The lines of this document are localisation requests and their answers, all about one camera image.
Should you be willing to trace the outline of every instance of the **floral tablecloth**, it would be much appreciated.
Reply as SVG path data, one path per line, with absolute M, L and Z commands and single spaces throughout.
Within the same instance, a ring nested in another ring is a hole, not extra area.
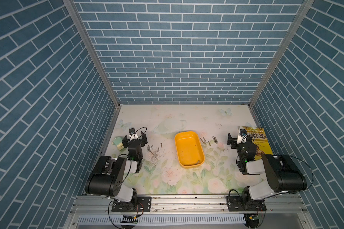
M 105 155 L 127 154 L 127 149 L 119 151 L 112 144 L 113 140 L 127 135 L 131 127 L 137 130 L 146 126 L 152 152 L 142 148 L 142 170 L 129 174 L 125 185 L 145 195 L 223 194 L 232 188 L 241 192 L 264 177 L 239 172 L 237 151 L 226 145 L 227 136 L 228 133 L 238 135 L 238 126 L 254 125 L 245 105 L 123 105 Z M 202 144 L 205 162 L 199 167 L 185 169 L 178 162 L 174 136 L 183 131 L 194 131 L 206 140 L 207 145 Z

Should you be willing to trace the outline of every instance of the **ventilation grille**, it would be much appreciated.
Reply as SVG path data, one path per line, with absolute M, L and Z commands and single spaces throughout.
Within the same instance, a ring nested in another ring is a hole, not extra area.
M 121 215 L 111 216 L 114 224 L 119 225 L 135 225 L 135 223 L 127 223 L 131 219 L 125 219 Z M 182 224 L 232 224 L 246 223 L 243 214 L 162 214 L 162 215 L 143 215 L 139 218 L 137 225 L 139 226 L 169 226 Z M 79 225 L 111 225 L 108 216 L 103 215 L 83 215 L 79 217 Z

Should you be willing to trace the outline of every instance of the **yellow plastic tray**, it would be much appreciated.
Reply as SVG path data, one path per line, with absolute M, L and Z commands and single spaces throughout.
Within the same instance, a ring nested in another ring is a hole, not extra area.
M 178 161 L 183 168 L 194 168 L 204 163 L 205 155 L 197 133 L 193 131 L 178 133 L 174 137 L 174 141 Z

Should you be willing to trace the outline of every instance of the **brick wallpaper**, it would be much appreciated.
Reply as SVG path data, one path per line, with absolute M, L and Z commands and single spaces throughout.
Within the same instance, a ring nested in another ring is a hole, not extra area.
M 0 229 L 64 225 L 113 109 L 62 0 L 0 0 Z
M 302 0 L 75 0 L 121 103 L 248 103 Z
M 344 228 L 344 0 L 315 0 L 254 111 L 276 153 L 314 170 L 301 196 L 317 228 Z

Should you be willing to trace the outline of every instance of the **book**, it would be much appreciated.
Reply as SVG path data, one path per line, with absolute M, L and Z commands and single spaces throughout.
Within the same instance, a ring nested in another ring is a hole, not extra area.
M 259 127 L 251 127 L 251 126 L 239 126 L 240 129 L 245 129 L 248 135 L 251 135 L 253 143 L 257 146 L 256 147 L 256 156 L 255 160 L 261 159 L 261 154 L 273 154 L 271 147 L 269 145 L 269 141 L 267 140 L 264 128 Z

